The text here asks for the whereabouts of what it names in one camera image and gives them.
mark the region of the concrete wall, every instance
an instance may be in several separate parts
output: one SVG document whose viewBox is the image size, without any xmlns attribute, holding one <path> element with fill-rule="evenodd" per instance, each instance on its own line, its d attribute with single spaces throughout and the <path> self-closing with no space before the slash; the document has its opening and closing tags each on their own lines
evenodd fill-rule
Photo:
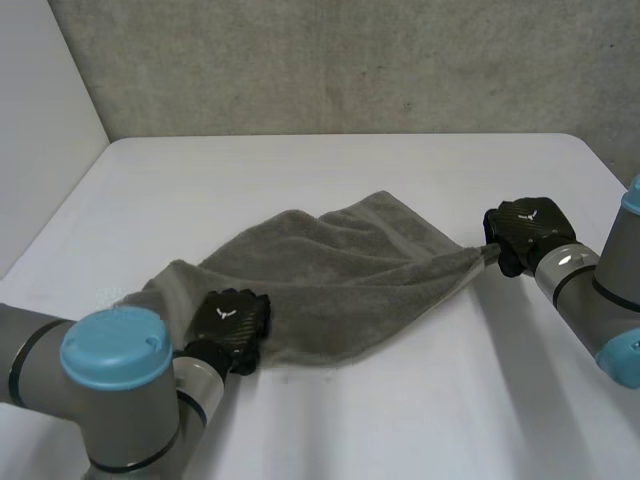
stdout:
<svg viewBox="0 0 640 480">
<path fill-rule="evenodd" d="M 640 172 L 640 2 L 49 0 L 112 140 L 566 132 Z"/>
<path fill-rule="evenodd" d="M 46 0 L 0 1 L 0 278 L 108 144 Z"/>
</svg>

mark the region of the cloth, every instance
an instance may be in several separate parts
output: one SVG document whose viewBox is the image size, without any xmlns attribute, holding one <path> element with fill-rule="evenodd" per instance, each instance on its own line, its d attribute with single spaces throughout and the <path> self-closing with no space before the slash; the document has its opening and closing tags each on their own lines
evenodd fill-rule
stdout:
<svg viewBox="0 0 640 480">
<path fill-rule="evenodd" d="M 121 304 L 156 311 L 174 348 L 208 291 L 271 299 L 262 365 L 354 361 L 465 286 L 499 247 L 462 248 L 387 192 L 314 218 L 286 211 L 200 265 L 173 261 Z"/>
</svg>

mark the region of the blue joint cap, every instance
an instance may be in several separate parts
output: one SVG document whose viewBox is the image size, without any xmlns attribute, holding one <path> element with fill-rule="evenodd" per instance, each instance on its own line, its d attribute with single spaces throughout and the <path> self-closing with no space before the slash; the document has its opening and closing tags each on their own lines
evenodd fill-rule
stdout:
<svg viewBox="0 0 640 480">
<path fill-rule="evenodd" d="M 173 357 L 167 328 L 145 308 L 93 313 L 69 329 L 60 362 L 72 380 L 94 390 L 133 390 L 162 375 Z"/>
<path fill-rule="evenodd" d="M 622 206 L 636 215 L 640 215 L 640 175 L 633 179 L 629 191 L 622 197 Z"/>
<path fill-rule="evenodd" d="M 596 354 L 598 366 L 627 388 L 640 388 L 640 328 L 609 340 Z"/>
</svg>

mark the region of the black ring band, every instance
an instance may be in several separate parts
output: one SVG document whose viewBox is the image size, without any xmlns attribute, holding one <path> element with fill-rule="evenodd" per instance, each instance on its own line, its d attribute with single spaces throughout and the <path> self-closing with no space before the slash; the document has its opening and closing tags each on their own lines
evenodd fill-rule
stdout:
<svg viewBox="0 0 640 480">
<path fill-rule="evenodd" d="M 9 371 L 9 396 L 11 397 L 11 401 L 17 407 L 27 408 L 20 397 L 19 383 L 20 383 L 20 372 L 22 371 L 22 367 L 24 366 L 24 362 L 27 360 L 27 356 L 31 352 L 31 349 L 38 343 L 45 334 L 51 329 L 57 327 L 58 325 L 69 322 L 70 320 L 54 320 L 53 322 L 47 323 L 43 325 L 38 330 L 33 332 L 33 334 L 29 337 L 29 339 L 24 343 L 22 348 L 18 351 L 16 358 L 13 360 L 13 364 L 11 365 L 11 370 Z"/>
<path fill-rule="evenodd" d="M 615 303 L 619 307 L 626 308 L 627 310 L 631 310 L 632 312 L 640 313 L 640 305 L 625 298 L 619 297 L 613 292 L 610 292 L 604 287 L 604 285 L 598 282 L 595 276 L 593 277 L 593 288 L 604 298 L 612 303 Z"/>
<path fill-rule="evenodd" d="M 124 467 L 109 467 L 107 465 L 99 464 L 98 462 L 93 460 L 91 457 L 89 457 L 89 461 L 91 462 L 91 465 L 96 467 L 98 470 L 101 470 L 101 471 L 106 472 L 106 473 L 119 474 L 119 473 L 129 473 L 129 472 L 132 472 L 134 470 L 140 470 L 141 468 L 148 467 L 152 463 L 155 463 L 158 460 L 160 460 L 162 457 L 164 457 L 164 455 L 169 450 L 171 450 L 173 445 L 176 443 L 176 440 L 178 440 L 178 434 L 179 433 L 180 433 L 180 426 L 178 426 L 178 428 L 176 429 L 176 433 L 173 434 L 173 436 L 171 437 L 171 440 L 169 440 L 169 443 L 167 443 L 164 446 L 164 448 L 162 448 L 158 452 L 154 453 L 150 457 L 145 458 L 141 462 L 133 463 L 131 465 L 127 465 L 127 466 L 124 466 Z"/>
<path fill-rule="evenodd" d="M 178 390 L 178 400 L 182 400 L 184 403 L 189 405 L 198 414 L 198 416 L 200 417 L 200 420 L 202 420 L 203 428 L 207 426 L 207 414 L 204 412 L 204 409 L 200 406 L 200 404 L 196 402 L 191 395 L 189 395 L 188 393 L 184 393 L 181 390 Z"/>
<path fill-rule="evenodd" d="M 562 289 L 565 287 L 565 285 L 567 283 L 569 283 L 571 280 L 576 278 L 581 273 L 588 272 L 589 270 L 595 270 L 595 269 L 596 269 L 596 265 L 586 265 L 586 266 L 581 267 L 581 268 L 579 268 L 577 270 L 574 270 L 569 275 L 564 277 L 560 281 L 560 283 L 558 284 L 556 289 L 553 291 L 553 308 L 555 308 L 555 309 L 558 308 L 558 297 L 560 296 L 560 292 L 562 292 Z"/>
</svg>

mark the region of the white wall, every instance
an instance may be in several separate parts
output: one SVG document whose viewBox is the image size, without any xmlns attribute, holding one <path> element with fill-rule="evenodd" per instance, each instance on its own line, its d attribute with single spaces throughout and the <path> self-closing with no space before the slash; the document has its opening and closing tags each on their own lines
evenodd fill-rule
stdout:
<svg viewBox="0 0 640 480">
<path fill-rule="evenodd" d="M 0 0 L 0 277 L 108 143 L 46 0 Z"/>
</svg>

